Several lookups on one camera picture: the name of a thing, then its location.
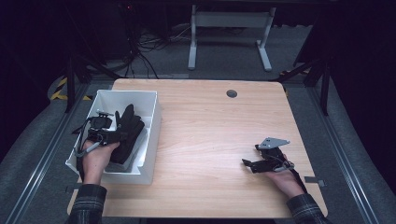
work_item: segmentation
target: dark background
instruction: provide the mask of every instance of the dark background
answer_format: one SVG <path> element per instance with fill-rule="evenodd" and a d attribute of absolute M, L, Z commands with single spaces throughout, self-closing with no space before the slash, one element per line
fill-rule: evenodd
<path fill-rule="evenodd" d="M 64 75 L 73 52 L 104 63 L 123 57 L 128 43 L 115 4 L 22 0 L 0 4 L 2 160 L 24 128 L 49 104 L 48 88 Z M 171 26 L 189 22 L 191 12 L 187 6 L 136 9 L 142 25 L 165 37 Z M 393 191 L 395 9 L 390 1 L 349 1 L 342 7 L 326 7 L 331 14 L 317 24 L 322 9 L 279 7 L 274 20 L 275 25 L 315 24 L 297 60 L 303 63 L 329 56 L 331 76 L 349 118 Z"/>

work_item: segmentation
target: metal frame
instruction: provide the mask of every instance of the metal frame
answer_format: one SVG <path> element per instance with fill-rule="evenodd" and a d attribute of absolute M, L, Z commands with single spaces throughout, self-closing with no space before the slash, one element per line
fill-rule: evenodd
<path fill-rule="evenodd" d="M 192 6 L 191 12 L 191 46 L 189 57 L 189 70 L 195 69 L 197 39 L 196 28 L 201 27 L 248 27 L 262 28 L 264 30 L 261 40 L 257 40 L 257 48 L 262 57 L 264 70 L 270 72 L 270 64 L 265 43 L 271 30 L 276 8 L 272 7 L 269 12 L 208 12 L 196 11 L 196 5 Z"/>

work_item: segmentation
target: round hole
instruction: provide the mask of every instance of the round hole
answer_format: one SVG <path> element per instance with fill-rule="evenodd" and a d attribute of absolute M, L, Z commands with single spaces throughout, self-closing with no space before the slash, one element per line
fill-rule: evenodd
<path fill-rule="evenodd" d="M 228 95 L 228 97 L 234 98 L 234 97 L 236 97 L 236 95 L 238 95 L 238 93 L 236 93 L 236 91 L 234 91 L 234 90 L 229 90 L 229 91 L 227 91 L 227 95 Z"/>

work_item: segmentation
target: black strap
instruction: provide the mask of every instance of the black strap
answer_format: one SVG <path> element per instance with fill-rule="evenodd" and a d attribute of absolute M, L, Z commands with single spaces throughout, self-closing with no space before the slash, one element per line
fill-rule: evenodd
<path fill-rule="evenodd" d="M 85 177 L 85 174 L 84 174 L 84 167 L 82 166 L 82 160 L 83 160 L 83 158 L 84 158 L 84 157 L 77 157 L 77 163 L 76 163 L 77 170 L 78 170 L 78 172 L 79 172 L 79 177 L 81 177 L 81 180 L 82 180 L 82 181 L 84 181 L 84 177 Z"/>
<path fill-rule="evenodd" d="M 300 187 L 303 189 L 304 193 L 308 193 L 308 191 L 306 190 L 306 187 L 303 183 L 303 180 L 300 178 L 300 175 L 297 173 L 297 171 L 295 171 L 294 169 L 290 170 L 291 173 L 294 175 L 294 177 L 297 180 L 297 183 L 300 185 Z"/>
<path fill-rule="evenodd" d="M 242 159 L 242 162 L 250 167 L 253 174 L 274 171 L 274 167 L 279 165 L 278 161 L 247 161 Z"/>
<path fill-rule="evenodd" d="M 72 134 L 79 134 L 81 132 L 82 126 L 78 127 L 77 129 L 75 129 Z"/>

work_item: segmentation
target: shirt cuff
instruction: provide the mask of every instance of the shirt cuff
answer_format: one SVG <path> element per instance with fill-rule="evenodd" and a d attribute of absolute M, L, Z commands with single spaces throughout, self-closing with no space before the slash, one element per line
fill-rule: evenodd
<path fill-rule="evenodd" d="M 72 212 L 87 210 L 92 212 L 103 212 L 107 190 L 99 185 L 81 185 L 73 204 Z"/>
<path fill-rule="evenodd" d="M 296 223 L 324 218 L 318 204 L 310 194 L 301 194 L 288 200 L 288 208 Z"/>

